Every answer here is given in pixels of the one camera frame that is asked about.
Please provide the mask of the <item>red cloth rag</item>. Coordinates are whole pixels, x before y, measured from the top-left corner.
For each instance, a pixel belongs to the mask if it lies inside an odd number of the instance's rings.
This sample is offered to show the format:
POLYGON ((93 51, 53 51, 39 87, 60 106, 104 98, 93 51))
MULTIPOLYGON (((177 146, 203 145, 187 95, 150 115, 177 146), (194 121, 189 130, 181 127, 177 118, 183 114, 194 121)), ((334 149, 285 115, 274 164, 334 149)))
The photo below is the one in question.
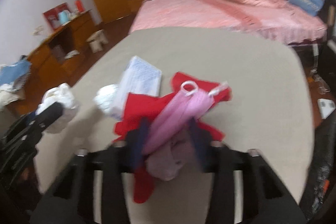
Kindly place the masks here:
MULTIPOLYGON (((181 84, 185 81, 194 81, 201 89, 208 92, 216 85, 220 84, 209 81, 202 81, 182 72, 177 72, 171 79, 171 87, 173 91, 170 94, 167 94, 163 97, 152 97, 144 94, 130 93, 127 97, 123 118, 114 127, 114 132, 119 136, 119 139, 125 140, 127 133, 131 130, 135 130, 139 126, 142 118, 147 118, 151 125, 151 123, 163 110, 163 108, 173 99, 173 96, 177 94, 181 84)), ((220 102, 229 101, 231 98, 232 90, 229 87, 228 91, 220 92, 219 95, 215 96, 215 103, 211 106, 211 108, 220 102)), ((196 121, 201 126, 201 128, 210 132, 213 140, 222 141, 225 137, 224 133, 214 128, 213 126, 203 123, 200 118, 197 118, 196 121)), ((141 165, 135 170, 133 191, 133 200, 135 203, 146 202, 154 192, 155 179, 159 179, 151 176, 146 170, 146 159, 147 157, 142 155, 141 165)))

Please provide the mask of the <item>white plastic bag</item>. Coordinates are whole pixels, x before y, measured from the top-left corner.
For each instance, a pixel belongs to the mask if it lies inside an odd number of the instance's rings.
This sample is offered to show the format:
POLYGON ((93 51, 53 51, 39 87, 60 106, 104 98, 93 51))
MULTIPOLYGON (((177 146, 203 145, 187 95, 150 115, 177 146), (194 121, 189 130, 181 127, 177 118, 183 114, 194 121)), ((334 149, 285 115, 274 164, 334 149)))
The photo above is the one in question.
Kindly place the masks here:
POLYGON ((105 115, 112 115, 112 103, 114 101, 118 85, 111 84, 100 88, 93 101, 97 108, 101 110, 105 115))

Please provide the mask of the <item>white blue milk carton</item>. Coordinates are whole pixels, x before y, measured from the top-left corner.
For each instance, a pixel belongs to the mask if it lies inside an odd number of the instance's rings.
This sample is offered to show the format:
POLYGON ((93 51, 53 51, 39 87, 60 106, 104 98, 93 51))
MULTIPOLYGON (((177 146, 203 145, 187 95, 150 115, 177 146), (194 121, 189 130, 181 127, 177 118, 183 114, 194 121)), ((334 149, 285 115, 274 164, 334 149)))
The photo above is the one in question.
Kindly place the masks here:
POLYGON ((110 103, 109 115, 122 120, 129 93, 157 97, 162 71, 138 56, 133 56, 123 71, 117 90, 110 103))

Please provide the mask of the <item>black lined trash bin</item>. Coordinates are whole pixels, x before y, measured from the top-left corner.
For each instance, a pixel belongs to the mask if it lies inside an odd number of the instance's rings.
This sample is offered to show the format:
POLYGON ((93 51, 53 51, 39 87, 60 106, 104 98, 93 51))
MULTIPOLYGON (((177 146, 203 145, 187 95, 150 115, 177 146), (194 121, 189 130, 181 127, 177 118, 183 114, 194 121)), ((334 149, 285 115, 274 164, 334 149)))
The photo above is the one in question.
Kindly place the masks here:
POLYGON ((299 207, 307 223, 335 221, 335 120, 315 129, 314 151, 299 207))

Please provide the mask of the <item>wooden sideboard cabinet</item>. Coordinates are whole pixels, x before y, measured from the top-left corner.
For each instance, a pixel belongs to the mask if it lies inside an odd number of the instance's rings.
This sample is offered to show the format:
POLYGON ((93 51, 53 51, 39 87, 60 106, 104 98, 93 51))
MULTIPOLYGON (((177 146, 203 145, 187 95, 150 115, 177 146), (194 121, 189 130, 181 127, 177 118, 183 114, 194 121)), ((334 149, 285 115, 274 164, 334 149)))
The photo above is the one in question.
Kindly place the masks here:
POLYGON ((23 87, 25 99, 9 104, 9 108, 18 114, 30 112, 47 90, 66 83, 83 63, 89 51, 87 39, 96 31, 91 13, 86 11, 46 38, 27 57, 31 71, 23 87), (80 54, 65 60, 64 56, 73 50, 80 54))

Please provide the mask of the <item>white cloth on shelf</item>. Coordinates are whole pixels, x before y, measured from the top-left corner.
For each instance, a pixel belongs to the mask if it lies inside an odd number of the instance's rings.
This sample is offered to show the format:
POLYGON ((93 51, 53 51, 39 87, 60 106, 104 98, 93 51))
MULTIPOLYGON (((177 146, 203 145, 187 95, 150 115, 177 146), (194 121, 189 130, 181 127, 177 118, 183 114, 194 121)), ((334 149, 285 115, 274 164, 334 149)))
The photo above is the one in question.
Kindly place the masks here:
POLYGON ((80 52, 77 51, 77 50, 73 50, 73 51, 70 51, 68 52, 65 56, 64 56, 64 59, 65 60, 68 60, 68 59, 71 59, 72 57, 76 56, 76 55, 79 55, 80 52))

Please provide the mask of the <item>small white wooden stool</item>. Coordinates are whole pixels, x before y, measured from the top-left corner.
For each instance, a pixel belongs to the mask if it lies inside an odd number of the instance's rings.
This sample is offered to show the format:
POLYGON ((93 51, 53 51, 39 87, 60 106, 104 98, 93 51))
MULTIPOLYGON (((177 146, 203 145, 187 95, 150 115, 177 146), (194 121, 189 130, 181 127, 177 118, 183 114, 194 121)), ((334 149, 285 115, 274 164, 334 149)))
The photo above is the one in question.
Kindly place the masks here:
POLYGON ((103 50, 102 46, 109 43, 104 30, 98 30, 93 33, 88 39, 92 53, 97 53, 103 50))

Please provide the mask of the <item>white bathroom scale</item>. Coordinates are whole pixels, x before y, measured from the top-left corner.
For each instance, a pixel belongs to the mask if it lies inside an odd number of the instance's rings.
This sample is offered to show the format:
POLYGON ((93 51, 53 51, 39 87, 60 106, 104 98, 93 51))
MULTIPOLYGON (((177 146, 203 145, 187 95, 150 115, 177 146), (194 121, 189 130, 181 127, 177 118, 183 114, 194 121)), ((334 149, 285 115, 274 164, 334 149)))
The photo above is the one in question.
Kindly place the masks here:
POLYGON ((321 98, 317 100, 317 104, 322 119, 326 119, 335 110, 335 103, 333 100, 321 98))

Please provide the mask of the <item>pink sheeted bed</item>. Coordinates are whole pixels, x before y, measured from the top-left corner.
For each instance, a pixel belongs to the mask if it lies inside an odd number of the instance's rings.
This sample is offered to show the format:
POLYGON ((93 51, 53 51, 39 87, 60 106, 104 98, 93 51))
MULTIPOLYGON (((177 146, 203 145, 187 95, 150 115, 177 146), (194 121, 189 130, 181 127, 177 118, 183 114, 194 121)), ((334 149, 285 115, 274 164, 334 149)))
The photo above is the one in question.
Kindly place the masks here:
POLYGON ((280 9, 241 5, 226 0, 148 0, 130 32, 159 27, 221 28, 245 32, 286 45, 326 38, 317 16, 286 4, 280 9))

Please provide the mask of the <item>red gift box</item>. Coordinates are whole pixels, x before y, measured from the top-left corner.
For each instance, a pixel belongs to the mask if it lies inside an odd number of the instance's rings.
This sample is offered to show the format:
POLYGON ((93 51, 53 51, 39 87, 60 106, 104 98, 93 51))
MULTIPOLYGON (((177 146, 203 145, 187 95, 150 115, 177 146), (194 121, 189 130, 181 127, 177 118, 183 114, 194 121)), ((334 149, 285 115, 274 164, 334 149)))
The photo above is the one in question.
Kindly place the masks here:
POLYGON ((61 26, 61 23, 59 22, 59 13, 64 10, 71 11, 67 2, 57 5, 43 13, 44 18, 52 31, 56 31, 61 26))

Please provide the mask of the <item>light blue electric kettle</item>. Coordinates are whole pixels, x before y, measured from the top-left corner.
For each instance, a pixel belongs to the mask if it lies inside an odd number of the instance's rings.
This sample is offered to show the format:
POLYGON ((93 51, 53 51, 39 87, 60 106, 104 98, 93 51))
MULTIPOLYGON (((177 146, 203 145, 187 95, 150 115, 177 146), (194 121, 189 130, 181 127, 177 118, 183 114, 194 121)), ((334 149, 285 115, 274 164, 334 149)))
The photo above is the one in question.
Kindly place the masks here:
POLYGON ((63 26, 67 24, 71 19, 70 19, 71 13, 68 10, 63 10, 58 13, 58 19, 59 23, 63 26))

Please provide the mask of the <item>red thermos bottle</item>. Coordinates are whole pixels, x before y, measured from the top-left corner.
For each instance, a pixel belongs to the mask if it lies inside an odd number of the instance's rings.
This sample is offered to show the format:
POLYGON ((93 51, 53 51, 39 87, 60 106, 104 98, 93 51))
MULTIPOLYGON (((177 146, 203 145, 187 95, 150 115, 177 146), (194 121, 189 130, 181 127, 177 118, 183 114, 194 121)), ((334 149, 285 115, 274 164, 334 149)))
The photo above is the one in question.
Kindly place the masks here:
POLYGON ((82 12, 85 11, 83 3, 82 3, 81 0, 75 0, 75 6, 76 6, 76 9, 78 10, 79 13, 82 13, 82 12))

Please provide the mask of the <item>blue pillow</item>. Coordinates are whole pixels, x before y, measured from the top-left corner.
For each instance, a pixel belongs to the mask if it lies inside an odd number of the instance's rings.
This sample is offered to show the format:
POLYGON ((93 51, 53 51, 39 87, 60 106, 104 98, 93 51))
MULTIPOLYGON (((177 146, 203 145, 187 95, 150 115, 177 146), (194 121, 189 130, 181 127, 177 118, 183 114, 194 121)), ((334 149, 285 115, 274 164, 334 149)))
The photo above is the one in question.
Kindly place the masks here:
POLYGON ((316 16, 323 8, 325 0, 288 0, 291 5, 298 6, 311 16, 316 16))

